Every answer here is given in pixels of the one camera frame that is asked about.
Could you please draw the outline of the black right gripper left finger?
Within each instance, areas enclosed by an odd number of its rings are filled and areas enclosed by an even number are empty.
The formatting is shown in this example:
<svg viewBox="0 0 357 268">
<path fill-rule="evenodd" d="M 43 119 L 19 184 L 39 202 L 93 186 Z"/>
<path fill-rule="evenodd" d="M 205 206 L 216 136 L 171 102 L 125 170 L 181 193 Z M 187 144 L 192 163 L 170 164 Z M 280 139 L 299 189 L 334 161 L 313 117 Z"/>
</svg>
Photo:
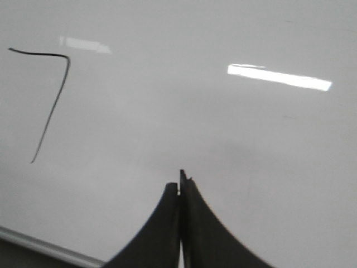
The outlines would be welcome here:
<svg viewBox="0 0 357 268">
<path fill-rule="evenodd" d="M 176 183 L 165 185 L 155 210 L 135 237 L 104 267 L 178 267 L 180 197 Z"/>
</svg>

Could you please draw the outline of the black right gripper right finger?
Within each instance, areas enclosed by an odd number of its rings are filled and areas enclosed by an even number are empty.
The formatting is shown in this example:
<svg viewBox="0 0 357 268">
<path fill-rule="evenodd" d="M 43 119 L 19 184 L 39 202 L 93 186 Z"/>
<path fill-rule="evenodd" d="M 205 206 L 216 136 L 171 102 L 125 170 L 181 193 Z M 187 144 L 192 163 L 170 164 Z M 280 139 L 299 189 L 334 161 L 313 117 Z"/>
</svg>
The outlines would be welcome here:
<svg viewBox="0 0 357 268">
<path fill-rule="evenodd" d="M 184 267 L 271 267 L 224 227 L 184 170 L 180 192 Z"/>
</svg>

